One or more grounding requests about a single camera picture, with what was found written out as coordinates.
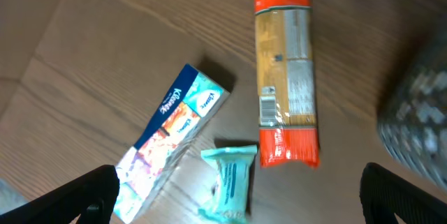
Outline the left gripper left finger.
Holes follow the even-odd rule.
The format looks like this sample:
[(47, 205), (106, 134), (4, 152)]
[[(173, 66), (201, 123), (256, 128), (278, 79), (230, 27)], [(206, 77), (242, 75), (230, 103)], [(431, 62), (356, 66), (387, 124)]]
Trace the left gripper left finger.
[(109, 224), (119, 179), (114, 165), (102, 165), (21, 207), (1, 215), (1, 223)]

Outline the grey plastic lattice basket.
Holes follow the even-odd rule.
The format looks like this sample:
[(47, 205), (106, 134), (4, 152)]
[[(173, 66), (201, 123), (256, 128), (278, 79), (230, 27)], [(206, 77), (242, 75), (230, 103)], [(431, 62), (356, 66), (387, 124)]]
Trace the grey plastic lattice basket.
[(446, 25), (420, 48), (378, 116), (386, 151), (446, 190)]

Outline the Kleenex tissue multipack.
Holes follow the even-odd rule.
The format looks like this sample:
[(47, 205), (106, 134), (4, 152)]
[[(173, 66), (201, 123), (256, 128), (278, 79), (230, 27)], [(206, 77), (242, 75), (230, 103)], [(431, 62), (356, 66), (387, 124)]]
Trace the Kleenex tissue multipack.
[(115, 166), (119, 195), (114, 213), (131, 223), (148, 207), (201, 128), (229, 93), (187, 64), (169, 88), (138, 141)]

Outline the small teal wipes packet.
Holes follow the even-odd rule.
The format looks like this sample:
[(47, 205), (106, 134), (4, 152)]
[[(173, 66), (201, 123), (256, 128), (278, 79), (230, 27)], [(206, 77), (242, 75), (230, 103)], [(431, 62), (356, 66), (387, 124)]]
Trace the small teal wipes packet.
[(201, 158), (217, 171), (214, 195), (198, 213), (216, 223), (246, 223), (250, 168), (256, 145), (201, 151)]

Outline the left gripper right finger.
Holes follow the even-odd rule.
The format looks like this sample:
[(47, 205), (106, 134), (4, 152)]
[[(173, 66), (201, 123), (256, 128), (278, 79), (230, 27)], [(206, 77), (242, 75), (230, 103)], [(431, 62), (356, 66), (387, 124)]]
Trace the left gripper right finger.
[(366, 224), (446, 224), (446, 203), (377, 163), (362, 172), (360, 201)]

